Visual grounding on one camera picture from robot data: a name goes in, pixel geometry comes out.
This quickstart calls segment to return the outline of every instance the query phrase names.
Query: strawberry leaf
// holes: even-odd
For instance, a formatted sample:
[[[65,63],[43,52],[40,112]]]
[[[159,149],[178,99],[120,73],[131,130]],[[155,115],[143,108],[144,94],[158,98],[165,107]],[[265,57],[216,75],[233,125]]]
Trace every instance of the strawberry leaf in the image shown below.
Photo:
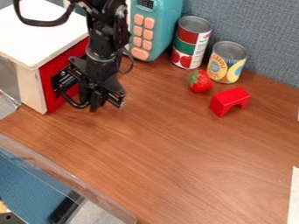
[[[193,85],[194,83],[197,83],[198,77],[199,77],[198,71],[194,71],[193,73],[191,73],[190,78],[189,78],[189,84]]]

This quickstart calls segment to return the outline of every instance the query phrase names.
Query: can label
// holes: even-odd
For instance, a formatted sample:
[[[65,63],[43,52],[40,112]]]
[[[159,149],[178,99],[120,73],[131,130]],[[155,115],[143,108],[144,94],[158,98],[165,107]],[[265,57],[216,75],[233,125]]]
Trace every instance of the can label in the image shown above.
[[[211,32],[194,33],[178,27],[172,62],[178,67],[194,69],[200,66]]]
[[[217,53],[212,53],[207,73],[214,81],[231,84],[236,82],[243,70],[246,59],[224,59]]]

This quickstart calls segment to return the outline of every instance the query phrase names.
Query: wood grain surface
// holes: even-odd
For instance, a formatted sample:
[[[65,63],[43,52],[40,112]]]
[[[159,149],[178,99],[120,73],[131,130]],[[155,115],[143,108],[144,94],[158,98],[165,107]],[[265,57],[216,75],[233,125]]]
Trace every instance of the wood grain surface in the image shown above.
[[[121,82],[123,109],[95,114],[65,104],[40,115],[23,106],[0,132],[118,201],[142,224],[286,223],[292,166],[299,166],[299,90],[243,72],[237,84],[194,94],[190,72],[136,62]],[[129,62],[124,59],[124,66]],[[213,94],[243,86],[252,100],[223,118]]]

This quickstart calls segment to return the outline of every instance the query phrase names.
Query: can lid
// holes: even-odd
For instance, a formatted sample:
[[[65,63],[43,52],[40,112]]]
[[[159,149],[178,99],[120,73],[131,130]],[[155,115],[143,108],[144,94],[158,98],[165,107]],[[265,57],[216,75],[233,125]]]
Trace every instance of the can lid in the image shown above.
[[[247,57],[245,47],[232,41],[217,42],[213,51],[227,60],[243,60]]]
[[[178,25],[188,32],[210,32],[212,30],[211,24],[201,17],[186,16],[178,20]]]

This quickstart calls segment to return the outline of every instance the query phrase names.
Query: toy strawberry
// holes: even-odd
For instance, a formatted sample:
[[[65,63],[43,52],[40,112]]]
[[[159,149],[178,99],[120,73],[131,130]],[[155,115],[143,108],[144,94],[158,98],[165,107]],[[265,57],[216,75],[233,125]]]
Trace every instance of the toy strawberry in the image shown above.
[[[205,92],[212,88],[212,81],[205,70],[199,69],[191,73],[189,84],[193,92]]]

